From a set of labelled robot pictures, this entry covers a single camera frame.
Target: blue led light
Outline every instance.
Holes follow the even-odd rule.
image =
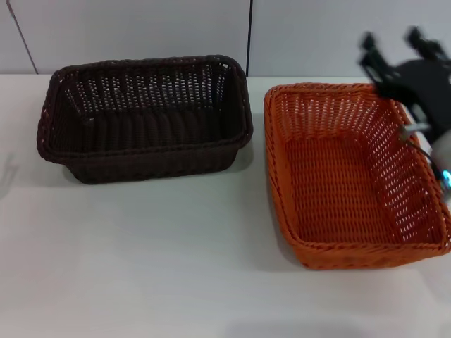
[[[443,178],[448,188],[451,188],[451,173],[448,170],[443,171]]]

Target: tile grout line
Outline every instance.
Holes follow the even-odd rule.
[[[25,38],[23,37],[22,30],[21,30],[21,28],[19,26],[19,22],[17,21],[16,15],[14,14],[13,7],[11,5],[11,0],[6,0],[6,5],[8,6],[9,13],[11,14],[11,17],[13,18],[14,23],[16,24],[17,30],[19,31],[20,38],[22,39],[22,43],[25,46],[25,49],[26,49],[27,54],[28,54],[28,58],[30,59],[30,62],[32,64],[32,66],[33,66],[33,69],[35,70],[36,74],[39,74],[38,71],[37,71],[35,62],[33,61],[33,58],[31,57],[31,53],[30,53],[30,50],[28,49],[27,42],[25,41]]]
[[[247,55],[246,55],[246,76],[249,76],[249,58],[251,51],[251,29],[252,29],[252,7],[254,6],[254,0],[250,0],[249,4],[249,28],[247,31]]]

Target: white tabletop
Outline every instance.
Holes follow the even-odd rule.
[[[451,337],[451,256],[304,269],[281,237],[252,142],[211,175],[87,186],[36,151],[49,76],[0,76],[0,337]]]

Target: wicker basket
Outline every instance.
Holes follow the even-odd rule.
[[[193,56],[57,71],[37,148],[81,182],[101,183],[224,170],[251,136],[241,67]]]
[[[274,87],[264,113],[278,221],[302,264],[393,267],[451,249],[440,187],[398,138],[401,105],[367,84],[304,83]]]

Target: dark brown wicker basket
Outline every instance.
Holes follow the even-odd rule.
[[[145,180],[224,170],[252,130],[231,58],[104,61],[54,73],[37,149],[84,183]]]

